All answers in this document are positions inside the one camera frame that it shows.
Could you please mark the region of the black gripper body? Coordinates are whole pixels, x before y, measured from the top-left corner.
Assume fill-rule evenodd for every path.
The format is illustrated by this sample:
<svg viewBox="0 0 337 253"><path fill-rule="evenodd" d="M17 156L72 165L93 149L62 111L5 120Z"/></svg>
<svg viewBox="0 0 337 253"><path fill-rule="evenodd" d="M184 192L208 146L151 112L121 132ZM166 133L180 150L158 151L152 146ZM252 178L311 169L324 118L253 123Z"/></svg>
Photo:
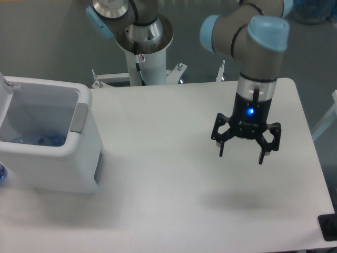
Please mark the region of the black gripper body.
<svg viewBox="0 0 337 253"><path fill-rule="evenodd" d="M249 140L265 140L263 133L267 130L267 116L272 100L259 101L259 91L253 91L252 99L235 96L232 116L229 120L227 137Z"/></svg>

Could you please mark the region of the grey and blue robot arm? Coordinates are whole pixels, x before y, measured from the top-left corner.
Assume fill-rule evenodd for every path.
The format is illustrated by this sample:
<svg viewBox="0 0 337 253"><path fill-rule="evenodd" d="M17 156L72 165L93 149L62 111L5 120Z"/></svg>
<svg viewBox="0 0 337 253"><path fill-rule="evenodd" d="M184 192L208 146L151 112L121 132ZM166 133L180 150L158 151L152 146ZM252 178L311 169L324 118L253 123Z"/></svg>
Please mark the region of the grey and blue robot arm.
<svg viewBox="0 0 337 253"><path fill-rule="evenodd" d="M285 17L292 6L292 1L239 1L232 14L211 15L202 23L202 46L242 63L233 113L219 113L211 134L220 148L233 137L255 140L260 160L279 149L281 125L268 124L267 116L288 45ZM167 84L166 49L173 28L158 12L157 1L93 1L86 16L102 37L114 37L124 50L132 86Z"/></svg>

